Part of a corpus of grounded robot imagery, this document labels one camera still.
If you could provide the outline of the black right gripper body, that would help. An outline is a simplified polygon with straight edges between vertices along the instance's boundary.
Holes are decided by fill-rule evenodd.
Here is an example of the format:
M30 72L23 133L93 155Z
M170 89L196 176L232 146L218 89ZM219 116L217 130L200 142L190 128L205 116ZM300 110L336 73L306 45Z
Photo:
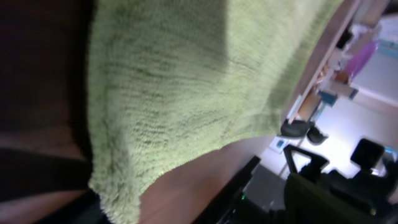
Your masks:
M372 224L376 219L330 195L298 174L284 189L286 223Z

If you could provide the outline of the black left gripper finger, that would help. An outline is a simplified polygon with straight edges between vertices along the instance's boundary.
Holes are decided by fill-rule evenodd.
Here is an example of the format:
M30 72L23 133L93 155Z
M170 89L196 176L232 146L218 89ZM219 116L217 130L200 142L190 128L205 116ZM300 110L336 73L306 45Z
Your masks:
M1 149L1 201L64 190L84 190L92 172L89 162Z

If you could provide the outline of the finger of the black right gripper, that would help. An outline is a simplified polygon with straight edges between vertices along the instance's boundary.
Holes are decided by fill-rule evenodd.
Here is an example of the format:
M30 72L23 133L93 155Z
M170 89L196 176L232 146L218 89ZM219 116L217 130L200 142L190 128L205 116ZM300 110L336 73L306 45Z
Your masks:
M330 163L325 157L289 144L284 155L291 174L320 174Z

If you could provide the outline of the light green microfiber cloth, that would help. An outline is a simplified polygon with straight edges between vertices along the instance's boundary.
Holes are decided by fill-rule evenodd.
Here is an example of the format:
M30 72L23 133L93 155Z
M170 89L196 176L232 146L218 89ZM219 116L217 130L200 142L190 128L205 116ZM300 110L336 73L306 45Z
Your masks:
M91 23L90 188L137 223L161 175L274 135L331 17L331 0L99 0Z

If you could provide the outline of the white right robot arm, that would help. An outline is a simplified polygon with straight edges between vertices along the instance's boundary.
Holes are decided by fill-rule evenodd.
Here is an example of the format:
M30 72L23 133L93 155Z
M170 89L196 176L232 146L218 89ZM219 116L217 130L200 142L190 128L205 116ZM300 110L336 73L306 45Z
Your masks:
M291 173L373 215L381 223L397 223L397 203L389 201L397 190L397 159L393 151L362 138L350 157L360 168L352 178L335 169L322 172L329 160L297 146L284 147L284 155Z

